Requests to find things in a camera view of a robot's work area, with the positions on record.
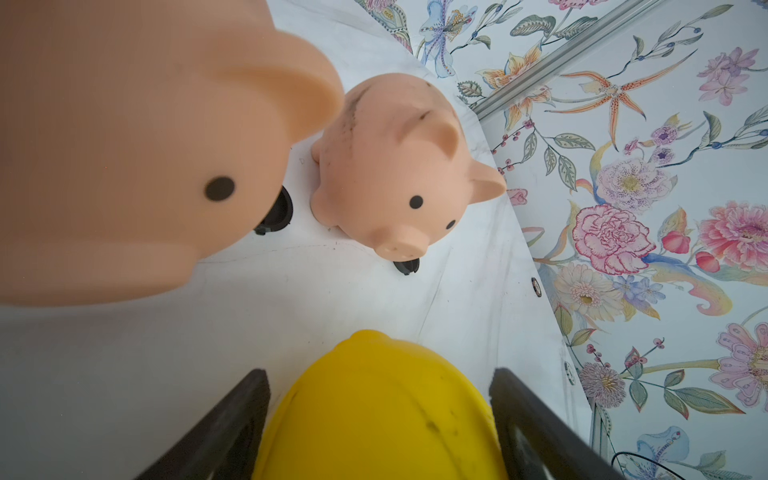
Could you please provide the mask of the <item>black piggy bank stopper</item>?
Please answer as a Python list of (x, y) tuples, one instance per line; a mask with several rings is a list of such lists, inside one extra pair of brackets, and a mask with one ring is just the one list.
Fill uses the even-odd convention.
[(264, 236), (285, 229), (294, 214), (292, 198), (285, 187), (281, 191), (265, 218), (253, 229), (256, 235)]
[(402, 262), (394, 262), (395, 268), (405, 276), (415, 274), (420, 268), (420, 260), (413, 259)]

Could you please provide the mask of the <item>pink piggy bank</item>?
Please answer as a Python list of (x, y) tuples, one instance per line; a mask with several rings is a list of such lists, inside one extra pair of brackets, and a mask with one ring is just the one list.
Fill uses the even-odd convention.
[(1, 301), (184, 285), (275, 203), (344, 92), (263, 1), (1, 5)]
[(392, 262), (422, 258), (468, 206), (506, 191), (498, 171), (472, 157), (446, 97), (408, 74), (350, 90), (311, 156), (320, 177), (310, 200), (315, 219)]

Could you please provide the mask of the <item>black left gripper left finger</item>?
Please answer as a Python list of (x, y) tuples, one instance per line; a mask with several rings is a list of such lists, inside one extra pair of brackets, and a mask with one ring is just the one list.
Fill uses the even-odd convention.
[(140, 479), (249, 479), (266, 423), (267, 372), (254, 369)]

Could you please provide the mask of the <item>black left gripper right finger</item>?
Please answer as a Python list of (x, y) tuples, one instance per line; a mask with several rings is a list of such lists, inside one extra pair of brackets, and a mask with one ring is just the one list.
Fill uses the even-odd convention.
[(510, 479), (619, 479), (511, 370), (497, 368), (489, 388), (501, 456)]

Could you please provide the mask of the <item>yellow piggy bank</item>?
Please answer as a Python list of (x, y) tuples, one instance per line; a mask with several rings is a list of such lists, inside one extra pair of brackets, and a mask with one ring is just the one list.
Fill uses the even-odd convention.
[(314, 362), (267, 425), (255, 479), (505, 479), (491, 407), (450, 362), (361, 330)]

